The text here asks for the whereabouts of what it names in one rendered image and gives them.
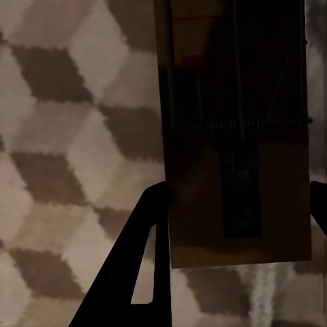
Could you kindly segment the mousetrap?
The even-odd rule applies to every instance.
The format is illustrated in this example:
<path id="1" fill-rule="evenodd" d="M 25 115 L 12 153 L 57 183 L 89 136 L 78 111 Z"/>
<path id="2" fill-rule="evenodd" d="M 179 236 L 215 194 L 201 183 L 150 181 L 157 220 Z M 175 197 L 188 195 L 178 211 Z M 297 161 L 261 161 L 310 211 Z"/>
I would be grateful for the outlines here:
<path id="1" fill-rule="evenodd" d="M 305 0 L 154 0 L 173 268 L 312 260 Z"/>

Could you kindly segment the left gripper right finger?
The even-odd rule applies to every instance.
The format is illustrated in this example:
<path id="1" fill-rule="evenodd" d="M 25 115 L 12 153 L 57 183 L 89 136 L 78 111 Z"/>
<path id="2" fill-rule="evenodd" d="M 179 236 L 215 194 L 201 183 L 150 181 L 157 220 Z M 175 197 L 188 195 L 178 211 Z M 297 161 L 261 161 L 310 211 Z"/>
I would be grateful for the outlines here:
<path id="1" fill-rule="evenodd" d="M 311 181 L 311 214 L 327 236 L 327 184 Z"/>

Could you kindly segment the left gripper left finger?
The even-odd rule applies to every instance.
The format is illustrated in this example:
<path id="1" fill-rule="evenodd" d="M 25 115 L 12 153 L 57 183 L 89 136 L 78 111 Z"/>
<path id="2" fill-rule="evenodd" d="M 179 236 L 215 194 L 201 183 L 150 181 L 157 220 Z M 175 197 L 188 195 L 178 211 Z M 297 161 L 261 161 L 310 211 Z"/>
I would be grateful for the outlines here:
<path id="1" fill-rule="evenodd" d="M 150 229 L 156 224 L 153 301 L 131 304 Z M 172 327 L 165 181 L 139 199 L 69 327 Z"/>

